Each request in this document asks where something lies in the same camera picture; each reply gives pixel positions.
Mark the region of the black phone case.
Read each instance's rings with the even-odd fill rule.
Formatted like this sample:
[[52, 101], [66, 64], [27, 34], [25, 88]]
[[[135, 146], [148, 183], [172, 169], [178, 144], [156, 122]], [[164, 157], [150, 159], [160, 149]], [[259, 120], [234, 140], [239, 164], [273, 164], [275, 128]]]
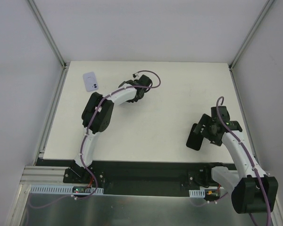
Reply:
[[203, 142], [203, 136], [201, 134], [194, 133], [196, 126], [197, 124], [194, 123], [189, 133], [186, 146], [195, 151], [199, 151]]

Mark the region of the lilac phone case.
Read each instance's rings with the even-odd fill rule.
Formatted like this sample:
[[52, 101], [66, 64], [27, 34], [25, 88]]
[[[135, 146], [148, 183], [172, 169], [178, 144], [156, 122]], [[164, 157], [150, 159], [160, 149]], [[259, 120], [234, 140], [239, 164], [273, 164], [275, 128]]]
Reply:
[[94, 72], [83, 74], [83, 81], [87, 92], [92, 92], [99, 88]]

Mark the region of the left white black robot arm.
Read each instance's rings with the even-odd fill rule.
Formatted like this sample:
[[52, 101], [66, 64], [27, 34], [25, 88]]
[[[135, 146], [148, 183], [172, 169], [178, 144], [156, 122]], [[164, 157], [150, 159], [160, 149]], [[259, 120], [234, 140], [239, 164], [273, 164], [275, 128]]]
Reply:
[[93, 162], [94, 150], [100, 134], [105, 131], [111, 121], [114, 107], [125, 102], [135, 103], [153, 88], [153, 81], [146, 75], [133, 75], [133, 80], [122, 82], [119, 87], [107, 94], [95, 92], [89, 98], [82, 113], [83, 136], [80, 150], [75, 159], [65, 170], [64, 183], [88, 183], [94, 176], [87, 169]]

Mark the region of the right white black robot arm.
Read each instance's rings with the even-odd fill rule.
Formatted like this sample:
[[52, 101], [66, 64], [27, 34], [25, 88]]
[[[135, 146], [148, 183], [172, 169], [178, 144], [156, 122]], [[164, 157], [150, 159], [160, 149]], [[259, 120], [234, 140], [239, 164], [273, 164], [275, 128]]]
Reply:
[[231, 196], [234, 210], [244, 213], [271, 213], [274, 209], [278, 181], [269, 177], [244, 144], [242, 128], [230, 119], [226, 106], [211, 108], [211, 115], [203, 114], [191, 129], [186, 143], [200, 150], [203, 139], [216, 146], [224, 145], [233, 160], [237, 174], [225, 166], [215, 166], [203, 173], [208, 186], [221, 185]]

